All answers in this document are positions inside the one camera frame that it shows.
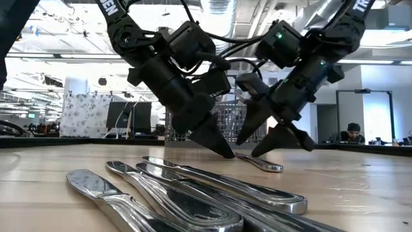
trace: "wooden table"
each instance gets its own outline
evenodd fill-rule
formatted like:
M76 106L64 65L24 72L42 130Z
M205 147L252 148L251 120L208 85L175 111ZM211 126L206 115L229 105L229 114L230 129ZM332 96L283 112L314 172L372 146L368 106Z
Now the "wooden table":
M144 155L188 164L307 197L305 215L347 231L412 231L412 159L346 151L278 150L266 173L207 150L85 144L0 150L0 231L117 231L92 201L66 184L73 169L90 169L122 191L138 192L105 162L130 165Z

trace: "person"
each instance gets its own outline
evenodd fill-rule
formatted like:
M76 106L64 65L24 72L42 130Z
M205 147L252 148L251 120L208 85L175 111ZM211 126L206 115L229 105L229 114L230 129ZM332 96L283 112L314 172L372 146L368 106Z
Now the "person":
M340 132L340 138L338 138L339 142L356 142L358 144L365 143L365 137L359 134L361 132L361 126L357 123L349 123L348 129L346 131Z

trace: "computer monitor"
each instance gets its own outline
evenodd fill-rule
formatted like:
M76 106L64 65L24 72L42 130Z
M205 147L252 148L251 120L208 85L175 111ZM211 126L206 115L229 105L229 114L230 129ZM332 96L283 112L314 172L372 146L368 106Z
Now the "computer monitor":
M107 128L127 128L129 114L132 113L131 127L133 132L151 134L150 116L151 102L111 102L109 105Z

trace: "butter knife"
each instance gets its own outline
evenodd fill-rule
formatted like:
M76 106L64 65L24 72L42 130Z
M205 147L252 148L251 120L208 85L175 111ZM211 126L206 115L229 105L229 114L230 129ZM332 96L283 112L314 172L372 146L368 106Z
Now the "butter knife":
M238 197L268 209L280 210L287 213L303 214L308 209L308 201L300 195L279 191L255 184L250 184L225 177L219 174L203 171L190 166L181 166L156 157L143 157L144 162L170 168L182 175L206 182L216 188L231 191Z
M152 164L139 163L137 169L159 180L177 184L185 191L217 200L225 207L239 213L245 220L244 231L248 232L298 232L298 231L328 231L338 232L340 229L316 222L291 213L269 210L242 200L225 191L208 186L197 180L183 177L176 172Z
M139 190L159 214L189 231L242 231L243 219L227 208L158 181L123 162L109 161L106 167Z
M263 171L274 172L274 173L281 173L283 171L283 166L280 164L273 164L271 162L267 162L265 160L261 160L259 158L251 157L250 155L242 154L242 153L235 153L234 156L237 158L249 162L256 167L262 169Z
M90 170L71 171L66 179L78 192L94 201L121 232L187 231L151 212Z

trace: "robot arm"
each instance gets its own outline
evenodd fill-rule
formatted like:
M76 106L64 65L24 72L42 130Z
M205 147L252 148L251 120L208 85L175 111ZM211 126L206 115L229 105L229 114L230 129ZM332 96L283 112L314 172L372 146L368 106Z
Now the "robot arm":
M237 143L241 144L272 116L278 122L252 152L258 157L272 149L300 146L313 150L314 141L307 132L298 130L299 112L324 81L344 78L335 63L356 51L365 31L364 20L374 0L347 0L335 17L322 29L310 30L304 37L286 22L274 23L255 52L260 59L269 59L280 68L295 68L277 84L268 87L254 73L238 77L238 85L252 96Z
M230 68L220 62L223 68L196 84L184 79L181 70L190 70L204 59L216 53L209 36L190 21L181 25L166 39L158 32L142 30L127 14L127 8L136 1L96 0L108 24L108 34L113 49L133 68L129 69L127 81L138 86L143 82L157 96L160 103L172 113L172 127L183 134L191 131L189 138L225 158L234 154L218 129L210 110L215 101L213 93L202 91L202 81L226 80L224 70ZM223 94L230 85L214 89Z
M0 1L0 90L6 82L5 58L40 0Z

